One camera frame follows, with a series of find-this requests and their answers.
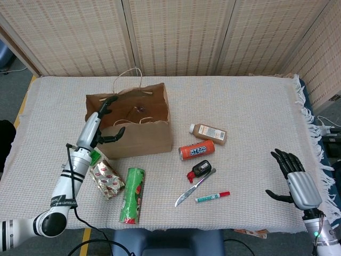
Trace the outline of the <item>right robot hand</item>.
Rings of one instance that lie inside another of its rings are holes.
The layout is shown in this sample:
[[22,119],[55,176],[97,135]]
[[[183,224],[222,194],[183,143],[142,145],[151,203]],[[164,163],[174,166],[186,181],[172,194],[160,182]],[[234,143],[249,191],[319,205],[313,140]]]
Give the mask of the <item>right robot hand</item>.
[[302,211],[317,209],[322,203],[322,198],[313,178],[305,171],[299,158],[279,149],[272,151],[271,155],[279,164],[290,194],[277,195],[269,189],[265,192],[276,201],[294,203]]

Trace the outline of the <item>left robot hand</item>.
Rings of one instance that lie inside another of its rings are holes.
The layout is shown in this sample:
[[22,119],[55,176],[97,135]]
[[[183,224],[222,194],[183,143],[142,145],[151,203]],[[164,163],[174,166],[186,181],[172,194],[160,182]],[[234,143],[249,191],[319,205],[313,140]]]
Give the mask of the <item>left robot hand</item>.
[[85,126],[76,142],[77,147],[85,148],[89,151],[93,150],[96,145],[116,142],[122,138],[125,127],[122,127],[115,136],[101,135],[100,124],[104,115],[111,113],[108,107],[118,99],[117,96],[111,96],[105,99],[98,111],[94,112],[86,121]]

